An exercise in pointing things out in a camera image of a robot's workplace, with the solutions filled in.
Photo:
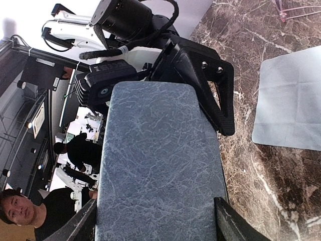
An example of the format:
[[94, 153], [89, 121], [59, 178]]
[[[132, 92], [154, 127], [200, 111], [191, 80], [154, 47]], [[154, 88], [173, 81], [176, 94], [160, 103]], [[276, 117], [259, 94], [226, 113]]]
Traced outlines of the person in black shirt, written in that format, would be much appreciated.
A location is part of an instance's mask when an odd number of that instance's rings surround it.
[[1, 220], [17, 226], [32, 226], [36, 240], [45, 240], [62, 228], [75, 214], [71, 188], [51, 191], [41, 204], [33, 204], [19, 191], [1, 192]]

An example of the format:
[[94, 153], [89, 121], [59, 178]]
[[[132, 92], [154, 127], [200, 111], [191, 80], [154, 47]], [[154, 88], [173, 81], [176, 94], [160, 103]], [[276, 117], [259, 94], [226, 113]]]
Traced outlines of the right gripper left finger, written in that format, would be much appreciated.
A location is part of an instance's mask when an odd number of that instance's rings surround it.
[[46, 238], [47, 241], [94, 240], [97, 200], [91, 199], [62, 228]]

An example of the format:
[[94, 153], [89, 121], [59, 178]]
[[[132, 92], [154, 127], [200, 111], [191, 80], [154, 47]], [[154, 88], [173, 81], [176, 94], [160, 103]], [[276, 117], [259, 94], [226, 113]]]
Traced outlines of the background person bending over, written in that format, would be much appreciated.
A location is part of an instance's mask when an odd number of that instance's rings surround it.
[[57, 142], [53, 145], [57, 155], [67, 154], [69, 161], [82, 173], [85, 164], [90, 165], [95, 174], [100, 172], [102, 146], [87, 140], [86, 133], [80, 133], [68, 143]]

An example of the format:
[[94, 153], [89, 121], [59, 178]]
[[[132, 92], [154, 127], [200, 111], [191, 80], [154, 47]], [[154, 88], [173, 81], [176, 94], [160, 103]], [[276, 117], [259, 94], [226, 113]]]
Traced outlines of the blue cleaning cloth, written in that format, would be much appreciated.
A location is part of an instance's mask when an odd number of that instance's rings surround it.
[[320, 151], [320, 46], [262, 62], [252, 141]]

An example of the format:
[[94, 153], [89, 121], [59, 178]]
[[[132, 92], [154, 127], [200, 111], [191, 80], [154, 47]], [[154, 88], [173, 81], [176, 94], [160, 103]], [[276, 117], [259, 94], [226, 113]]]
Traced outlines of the dark grey glasses case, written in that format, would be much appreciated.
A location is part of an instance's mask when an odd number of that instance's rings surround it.
[[187, 84], [122, 82], [106, 123], [96, 240], [214, 240], [216, 132]]

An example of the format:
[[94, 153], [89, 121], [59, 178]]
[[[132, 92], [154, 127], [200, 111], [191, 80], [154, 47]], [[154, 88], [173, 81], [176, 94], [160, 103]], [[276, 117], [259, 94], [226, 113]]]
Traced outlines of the left brown sunglasses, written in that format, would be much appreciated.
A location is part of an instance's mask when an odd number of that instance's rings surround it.
[[271, 1], [277, 11], [279, 19], [285, 23], [288, 20], [320, 14], [320, 5], [285, 8], [281, 0]]

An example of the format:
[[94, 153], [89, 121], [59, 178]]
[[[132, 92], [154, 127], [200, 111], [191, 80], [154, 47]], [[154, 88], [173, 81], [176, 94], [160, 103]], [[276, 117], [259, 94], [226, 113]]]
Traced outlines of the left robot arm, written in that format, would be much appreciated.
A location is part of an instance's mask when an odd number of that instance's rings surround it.
[[213, 128], [224, 136], [235, 133], [234, 68], [218, 53], [181, 37], [173, 15], [155, 15], [143, 1], [101, 1], [92, 17], [78, 16], [62, 4], [52, 10], [53, 27], [42, 27], [44, 42], [59, 52], [87, 48], [82, 60], [94, 59], [76, 76], [81, 106], [107, 114], [116, 84], [156, 81], [192, 86], [199, 106]]

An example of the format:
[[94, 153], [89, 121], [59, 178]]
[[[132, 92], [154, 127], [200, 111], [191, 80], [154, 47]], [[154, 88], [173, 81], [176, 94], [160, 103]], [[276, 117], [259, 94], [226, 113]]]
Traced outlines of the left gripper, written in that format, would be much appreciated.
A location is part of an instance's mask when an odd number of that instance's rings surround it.
[[182, 37], [170, 37], [146, 81], [191, 85], [213, 128], [224, 136], [235, 133], [234, 68], [221, 60], [214, 49]]

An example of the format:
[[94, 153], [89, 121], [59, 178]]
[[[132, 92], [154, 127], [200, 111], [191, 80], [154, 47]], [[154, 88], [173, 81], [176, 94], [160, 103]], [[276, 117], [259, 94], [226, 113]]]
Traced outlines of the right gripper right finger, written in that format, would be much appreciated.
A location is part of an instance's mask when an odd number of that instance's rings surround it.
[[214, 198], [216, 240], [270, 241], [254, 229], [222, 197]]

